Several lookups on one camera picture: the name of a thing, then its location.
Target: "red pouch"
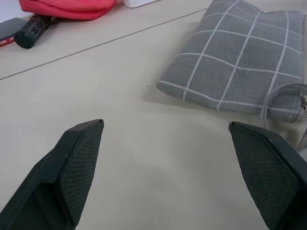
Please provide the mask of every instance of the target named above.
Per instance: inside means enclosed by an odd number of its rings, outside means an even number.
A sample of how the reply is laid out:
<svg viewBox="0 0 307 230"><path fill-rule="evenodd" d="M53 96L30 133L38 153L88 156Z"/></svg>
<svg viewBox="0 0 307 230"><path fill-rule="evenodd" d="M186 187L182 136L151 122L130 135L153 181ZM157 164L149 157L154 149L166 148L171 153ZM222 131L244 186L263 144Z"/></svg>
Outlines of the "red pouch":
<svg viewBox="0 0 307 230"><path fill-rule="evenodd" d="M109 12L117 0L19 0L21 9L45 16L94 20Z"/></svg>

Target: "white object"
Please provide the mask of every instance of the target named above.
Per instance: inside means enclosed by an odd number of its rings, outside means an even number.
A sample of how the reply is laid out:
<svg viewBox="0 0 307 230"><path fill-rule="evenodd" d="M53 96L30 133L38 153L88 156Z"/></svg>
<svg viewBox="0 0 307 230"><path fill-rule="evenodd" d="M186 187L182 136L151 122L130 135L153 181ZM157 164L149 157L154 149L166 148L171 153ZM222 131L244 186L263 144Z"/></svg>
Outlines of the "white object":
<svg viewBox="0 0 307 230"><path fill-rule="evenodd" d="M136 8L155 1L159 0L124 0L124 3L131 8Z"/></svg>

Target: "beige table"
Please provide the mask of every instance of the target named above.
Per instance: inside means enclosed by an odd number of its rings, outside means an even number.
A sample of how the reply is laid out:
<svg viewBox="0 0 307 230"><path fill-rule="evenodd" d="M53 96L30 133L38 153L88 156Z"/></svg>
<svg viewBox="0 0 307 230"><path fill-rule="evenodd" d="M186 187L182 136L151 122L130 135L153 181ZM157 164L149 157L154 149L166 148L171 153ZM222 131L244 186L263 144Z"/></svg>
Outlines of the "beige table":
<svg viewBox="0 0 307 230"><path fill-rule="evenodd" d="M61 24L33 49L1 49L1 77L23 72L0 81L0 208L66 129L103 118L95 177L77 229L266 230L227 130L232 120L259 126L260 118L204 109L155 87L204 14L193 11L207 5L162 0L136 13L118 7L97 21ZM87 43L80 47L80 41Z"/></svg>

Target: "gray fabric bag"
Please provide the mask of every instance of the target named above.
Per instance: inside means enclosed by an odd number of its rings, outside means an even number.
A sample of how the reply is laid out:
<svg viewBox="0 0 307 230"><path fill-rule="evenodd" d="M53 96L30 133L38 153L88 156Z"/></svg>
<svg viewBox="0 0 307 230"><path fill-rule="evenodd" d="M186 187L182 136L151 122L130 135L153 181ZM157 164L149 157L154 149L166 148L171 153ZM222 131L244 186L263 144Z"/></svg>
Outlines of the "gray fabric bag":
<svg viewBox="0 0 307 230"><path fill-rule="evenodd" d="M157 82L174 97L221 111L261 114L274 89L301 83L303 21L297 11L263 13L243 0L214 0L194 35ZM278 95L268 117L301 117L297 90Z"/></svg>

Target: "black flashlight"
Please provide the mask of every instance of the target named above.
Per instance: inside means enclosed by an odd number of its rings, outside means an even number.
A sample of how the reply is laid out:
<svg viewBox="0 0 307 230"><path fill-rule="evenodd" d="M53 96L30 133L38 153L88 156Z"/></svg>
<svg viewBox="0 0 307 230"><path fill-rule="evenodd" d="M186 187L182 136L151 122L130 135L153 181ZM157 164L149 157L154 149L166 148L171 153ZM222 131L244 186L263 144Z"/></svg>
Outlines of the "black flashlight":
<svg viewBox="0 0 307 230"><path fill-rule="evenodd" d="M30 49L50 26L52 17L34 14L14 35L15 42L22 48Z"/></svg>

